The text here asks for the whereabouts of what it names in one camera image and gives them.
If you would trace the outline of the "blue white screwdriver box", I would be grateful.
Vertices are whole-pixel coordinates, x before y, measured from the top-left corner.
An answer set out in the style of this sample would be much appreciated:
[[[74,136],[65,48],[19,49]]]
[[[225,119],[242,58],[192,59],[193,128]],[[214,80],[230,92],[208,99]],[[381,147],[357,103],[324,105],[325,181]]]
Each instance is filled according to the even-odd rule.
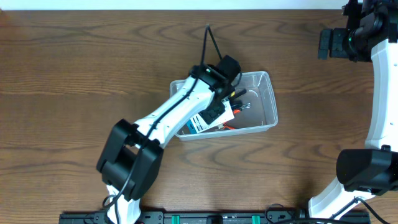
[[[234,119],[233,109],[229,100],[222,100],[211,110],[205,110],[191,117],[186,123],[191,134],[202,133]]]

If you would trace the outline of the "silver combination wrench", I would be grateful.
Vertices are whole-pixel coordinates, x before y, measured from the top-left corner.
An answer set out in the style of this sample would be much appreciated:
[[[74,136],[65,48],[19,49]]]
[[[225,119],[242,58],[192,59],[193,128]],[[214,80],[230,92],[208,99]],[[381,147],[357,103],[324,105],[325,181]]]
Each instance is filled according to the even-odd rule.
[[[242,105],[240,108],[239,108],[239,110],[245,110],[245,109],[248,109],[248,108],[250,108],[251,107],[251,104],[250,103],[246,103],[246,104],[244,104],[244,105]]]

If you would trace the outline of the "small black handled hammer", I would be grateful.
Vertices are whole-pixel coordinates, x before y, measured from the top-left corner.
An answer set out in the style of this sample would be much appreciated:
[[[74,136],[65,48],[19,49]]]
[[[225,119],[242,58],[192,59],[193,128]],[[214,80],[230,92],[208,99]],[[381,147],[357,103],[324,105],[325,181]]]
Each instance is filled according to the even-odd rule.
[[[233,101],[233,100],[239,98],[240,96],[246,94],[246,92],[247,92],[247,89],[243,89],[243,90],[241,90],[241,91],[235,93],[233,96],[231,96],[231,97],[229,98],[229,100],[230,100],[230,101]]]

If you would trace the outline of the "red handled pliers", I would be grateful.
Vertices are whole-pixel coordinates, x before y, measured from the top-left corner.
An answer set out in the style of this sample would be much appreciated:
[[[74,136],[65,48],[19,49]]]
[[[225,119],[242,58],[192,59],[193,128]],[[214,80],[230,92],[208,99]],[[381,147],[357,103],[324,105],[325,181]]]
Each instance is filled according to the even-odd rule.
[[[231,120],[228,120],[228,121],[224,122],[224,123],[220,126],[220,128],[221,128],[222,130],[234,130],[235,128],[232,127],[232,126],[230,126],[229,123],[230,123],[232,120],[234,120],[234,119],[236,118],[236,115],[237,115],[237,114],[240,114],[240,112],[242,112],[241,109],[235,109],[235,110],[233,110],[234,118],[232,118]]]

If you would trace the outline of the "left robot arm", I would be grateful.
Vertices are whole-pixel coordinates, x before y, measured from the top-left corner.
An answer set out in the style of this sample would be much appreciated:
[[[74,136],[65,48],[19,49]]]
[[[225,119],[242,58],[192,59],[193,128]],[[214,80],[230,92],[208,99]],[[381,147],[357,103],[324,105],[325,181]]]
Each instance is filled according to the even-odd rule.
[[[106,222],[134,223],[139,218],[139,201],[157,178],[173,135],[194,116],[197,126],[232,116],[228,97],[240,76],[239,63],[229,55],[217,65],[195,65],[183,87],[151,114],[134,123],[121,119],[113,126],[96,165],[109,190]]]

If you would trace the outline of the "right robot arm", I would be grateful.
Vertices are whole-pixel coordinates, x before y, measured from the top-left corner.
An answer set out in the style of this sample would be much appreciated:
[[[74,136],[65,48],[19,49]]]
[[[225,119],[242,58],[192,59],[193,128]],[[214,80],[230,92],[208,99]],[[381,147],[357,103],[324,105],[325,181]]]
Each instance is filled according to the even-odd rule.
[[[397,190],[397,1],[350,0],[346,27],[320,33],[318,58],[373,65],[371,124],[362,149],[344,149],[336,177],[308,202],[317,223],[340,221],[367,200]]]

